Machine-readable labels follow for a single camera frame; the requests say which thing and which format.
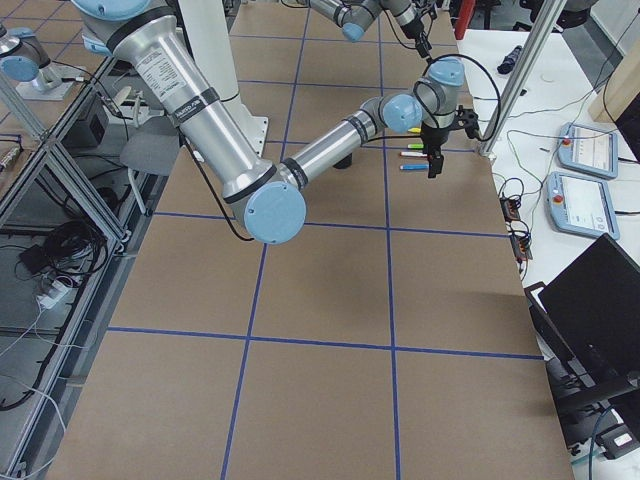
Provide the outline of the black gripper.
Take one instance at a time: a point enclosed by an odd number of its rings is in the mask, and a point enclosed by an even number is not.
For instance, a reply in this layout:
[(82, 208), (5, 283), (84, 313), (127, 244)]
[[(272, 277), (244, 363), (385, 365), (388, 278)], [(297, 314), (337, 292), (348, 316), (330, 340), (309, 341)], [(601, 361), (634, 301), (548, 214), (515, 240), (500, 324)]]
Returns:
[(448, 141), (449, 128), (435, 128), (422, 124), (420, 138), (423, 144), (422, 153), (426, 155), (429, 164), (428, 177), (436, 178), (442, 173), (444, 165), (442, 146)]
[(421, 58), (426, 59), (430, 56), (432, 46), (428, 40), (424, 24), (419, 17), (415, 17), (404, 25), (404, 34), (408, 39), (414, 41), (415, 49)]

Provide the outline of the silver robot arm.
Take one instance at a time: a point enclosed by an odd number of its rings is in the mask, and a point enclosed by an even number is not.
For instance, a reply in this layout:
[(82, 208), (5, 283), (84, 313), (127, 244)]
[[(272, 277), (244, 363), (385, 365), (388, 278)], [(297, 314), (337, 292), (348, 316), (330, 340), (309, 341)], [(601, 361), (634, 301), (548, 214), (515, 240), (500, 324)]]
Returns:
[(298, 234), (306, 218), (302, 190), (384, 129), (403, 133), (420, 127), (430, 176), (442, 168), (440, 147), (453, 127), (464, 65), (455, 57), (429, 57), (430, 44), (411, 1), (307, 1), (305, 7), (331, 19), (352, 42), (384, 11), (390, 12), (419, 55), (425, 74), (412, 89), (374, 97), (325, 135), (290, 158), (259, 157), (177, 36), (177, 19), (164, 1), (77, 1), (85, 45), (130, 63), (174, 124), (195, 145), (223, 186), (223, 199), (257, 241), (280, 244)]
[(350, 42), (358, 42), (381, 14), (389, 14), (405, 37), (414, 41), (413, 49), (421, 58), (427, 58), (431, 50), (428, 33), (422, 21), (423, 15), (432, 10), (433, 1), (363, 0), (296, 1), (297, 5), (310, 8), (331, 20)]

